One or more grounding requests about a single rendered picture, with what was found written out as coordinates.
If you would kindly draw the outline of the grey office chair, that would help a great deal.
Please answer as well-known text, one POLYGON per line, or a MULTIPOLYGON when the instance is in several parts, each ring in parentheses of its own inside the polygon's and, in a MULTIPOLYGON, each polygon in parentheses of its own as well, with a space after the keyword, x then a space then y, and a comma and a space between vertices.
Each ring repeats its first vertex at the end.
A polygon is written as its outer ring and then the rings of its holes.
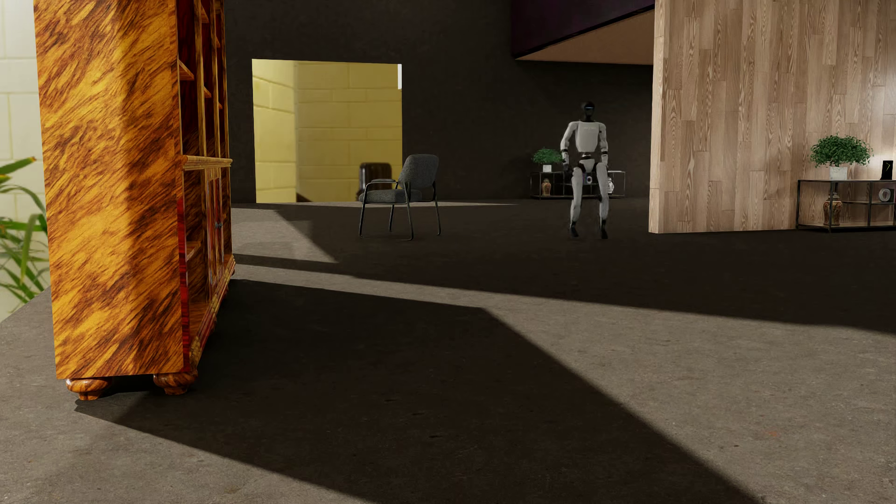
POLYGON ((404 162, 398 179, 379 178, 366 183, 361 199, 358 234, 363 237, 364 211, 369 204, 387 204, 390 206, 389 232, 392 232, 395 206, 405 205, 410 228, 410 238, 407 240, 410 241, 414 237, 410 204, 434 203, 438 229, 437 235, 440 236, 442 234, 442 225, 435 186, 438 165, 439 159, 435 155, 412 154, 404 162))

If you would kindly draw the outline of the black metal console table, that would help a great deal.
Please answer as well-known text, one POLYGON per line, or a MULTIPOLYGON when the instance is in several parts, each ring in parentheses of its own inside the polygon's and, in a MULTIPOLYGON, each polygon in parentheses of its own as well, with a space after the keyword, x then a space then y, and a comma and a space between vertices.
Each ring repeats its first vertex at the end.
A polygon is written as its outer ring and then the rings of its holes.
MULTIPOLYGON (((573 197, 573 184, 571 183, 571 174, 562 170, 545 173, 542 171, 533 171, 531 173, 530 197, 536 199, 571 199, 573 197), (548 198, 540 197, 540 184, 543 178, 548 178, 552 183, 552 195, 548 198)), ((615 180, 616 189, 611 198, 622 198, 625 196, 625 180, 626 172, 623 170, 609 170, 608 177, 615 180)), ((588 176, 583 184, 583 198, 595 199, 599 194, 599 184, 595 177, 588 176)))

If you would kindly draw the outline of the white humanoid robot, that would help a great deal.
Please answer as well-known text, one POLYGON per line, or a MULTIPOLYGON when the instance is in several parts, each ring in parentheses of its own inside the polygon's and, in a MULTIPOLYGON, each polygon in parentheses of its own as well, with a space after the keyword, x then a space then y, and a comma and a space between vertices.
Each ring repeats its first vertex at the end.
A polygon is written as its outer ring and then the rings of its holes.
POLYGON ((582 105, 583 118, 572 121, 561 141, 561 155, 564 171, 571 172, 573 201, 570 207, 569 232, 572 237, 578 236, 576 224, 580 217, 583 185, 588 176, 596 177, 599 184, 599 232, 603 239, 608 238, 607 220, 609 216, 609 144, 607 128, 593 118, 595 104, 587 101, 582 105), (576 150, 580 156, 576 166, 570 168, 568 148, 571 140, 575 140, 576 150))

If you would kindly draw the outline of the orange wooden shelf cabinet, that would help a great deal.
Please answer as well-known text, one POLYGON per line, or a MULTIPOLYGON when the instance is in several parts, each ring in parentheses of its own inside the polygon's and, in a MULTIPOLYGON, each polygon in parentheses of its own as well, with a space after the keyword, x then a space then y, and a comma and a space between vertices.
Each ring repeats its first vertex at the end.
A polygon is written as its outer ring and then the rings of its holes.
POLYGON ((33 0, 56 376, 185 394, 236 268, 224 0, 33 0))

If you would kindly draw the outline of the bushy potted green plant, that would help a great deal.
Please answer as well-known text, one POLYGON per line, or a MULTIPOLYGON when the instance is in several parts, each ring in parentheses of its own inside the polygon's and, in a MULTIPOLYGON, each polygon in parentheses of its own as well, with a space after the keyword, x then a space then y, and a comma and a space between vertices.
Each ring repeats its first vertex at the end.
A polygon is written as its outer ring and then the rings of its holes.
POLYGON ((867 142, 855 136, 828 135, 810 149, 810 160, 815 166, 827 165, 831 180, 846 180, 849 166, 867 165, 872 151, 867 142))

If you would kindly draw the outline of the black glass console table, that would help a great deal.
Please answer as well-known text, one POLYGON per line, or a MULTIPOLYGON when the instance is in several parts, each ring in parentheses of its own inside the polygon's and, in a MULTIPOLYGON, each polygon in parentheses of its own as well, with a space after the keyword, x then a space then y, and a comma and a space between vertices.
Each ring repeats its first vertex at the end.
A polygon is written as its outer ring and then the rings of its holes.
POLYGON ((896 189, 896 180, 875 179, 800 179, 797 188, 797 229, 840 231, 845 229, 896 230, 896 198, 894 203, 880 203, 881 188, 896 189), (836 191, 843 207, 840 225, 823 226, 823 201, 836 191))

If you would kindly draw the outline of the green palm plant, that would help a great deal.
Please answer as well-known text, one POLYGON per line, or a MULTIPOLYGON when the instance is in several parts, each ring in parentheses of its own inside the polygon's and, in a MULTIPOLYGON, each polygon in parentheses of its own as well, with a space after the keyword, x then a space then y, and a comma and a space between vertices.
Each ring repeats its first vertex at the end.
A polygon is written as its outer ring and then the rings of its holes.
POLYGON ((13 173, 36 161, 31 156, 0 166, 0 196, 27 196, 37 206, 22 219, 0 210, 0 289, 19 307, 50 286, 46 206, 34 191, 12 182, 13 173))

